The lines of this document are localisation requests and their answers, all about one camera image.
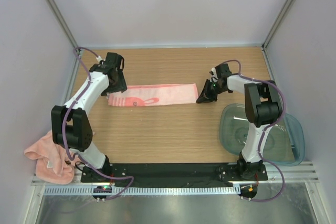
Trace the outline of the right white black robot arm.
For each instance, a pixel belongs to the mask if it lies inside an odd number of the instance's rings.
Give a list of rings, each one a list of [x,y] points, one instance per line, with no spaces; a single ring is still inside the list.
[[[244,95],[245,115],[249,122],[246,144],[239,153],[236,173],[243,180],[251,180],[262,170],[266,138],[270,129],[282,119],[285,100],[274,81],[233,74],[216,81],[207,79],[196,102],[215,102],[219,94],[234,91]]]

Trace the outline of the pink rabbit pattern towel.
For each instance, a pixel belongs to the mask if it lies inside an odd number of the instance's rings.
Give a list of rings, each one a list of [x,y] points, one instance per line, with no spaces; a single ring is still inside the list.
[[[155,84],[128,86],[125,92],[108,95],[108,105],[118,107],[193,104],[198,98],[196,84]]]

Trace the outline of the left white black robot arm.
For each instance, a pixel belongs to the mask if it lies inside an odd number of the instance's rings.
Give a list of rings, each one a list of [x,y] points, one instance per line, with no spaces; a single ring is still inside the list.
[[[52,139],[66,150],[70,160],[77,155],[93,169],[93,176],[100,182],[111,177],[108,158],[93,143],[93,131],[88,115],[100,96],[124,92],[127,85],[123,69],[116,66],[95,64],[87,70],[83,85],[64,105],[51,110]]]

